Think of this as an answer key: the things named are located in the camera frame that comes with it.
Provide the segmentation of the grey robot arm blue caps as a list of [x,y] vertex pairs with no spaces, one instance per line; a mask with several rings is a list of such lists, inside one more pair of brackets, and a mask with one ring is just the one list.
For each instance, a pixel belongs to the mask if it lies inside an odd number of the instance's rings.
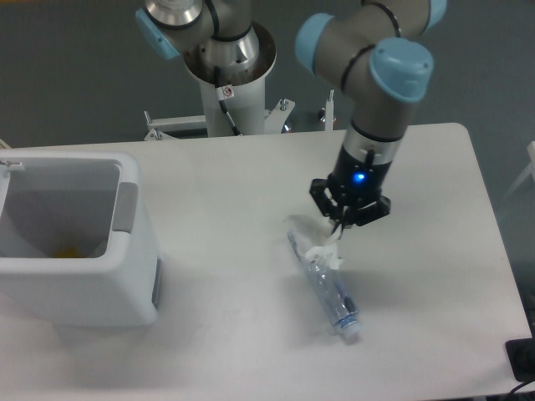
[[[434,68],[415,37],[446,7],[364,1],[346,18],[317,13],[298,30],[298,61],[355,104],[334,170],[309,190],[336,234],[390,212],[382,185]],[[277,52],[249,1],[146,1],[135,20],[162,58],[183,58],[200,85],[210,136],[266,131],[265,79]]]

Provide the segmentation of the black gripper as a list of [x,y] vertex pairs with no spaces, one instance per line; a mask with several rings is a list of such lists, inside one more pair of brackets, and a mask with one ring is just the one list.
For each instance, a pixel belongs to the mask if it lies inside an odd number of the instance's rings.
[[[392,162],[377,165],[376,159],[371,150],[365,151],[360,161],[342,146],[328,180],[311,181],[309,194],[321,215],[329,220],[331,233],[339,228],[339,239],[352,226],[365,226],[390,213],[391,201],[382,195],[382,185]],[[341,217],[338,205],[344,205]]]

